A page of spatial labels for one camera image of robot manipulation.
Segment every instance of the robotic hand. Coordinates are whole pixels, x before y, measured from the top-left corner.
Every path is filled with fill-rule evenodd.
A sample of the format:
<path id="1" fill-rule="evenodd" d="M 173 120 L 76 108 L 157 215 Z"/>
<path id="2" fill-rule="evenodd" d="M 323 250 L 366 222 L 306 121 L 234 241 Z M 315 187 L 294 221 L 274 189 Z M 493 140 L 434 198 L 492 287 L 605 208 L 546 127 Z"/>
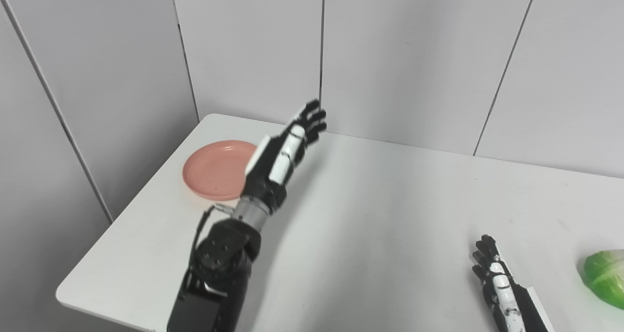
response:
<path id="1" fill-rule="evenodd" d="M 245 170 L 245 188 L 236 208 L 217 204 L 203 214 L 168 332 L 234 332 L 259 254 L 262 226 L 284 203 L 286 185 L 306 148 L 326 130 L 325 116 L 315 99 L 281 134 L 262 139 Z M 214 210 L 230 218 L 214 223 L 198 245 Z"/>
<path id="2" fill-rule="evenodd" d="M 513 280 L 501 259 L 496 241 L 487 234 L 477 241 L 472 254 L 479 265 L 472 267 L 483 284 L 483 297 L 501 332 L 553 332 L 532 288 Z"/>

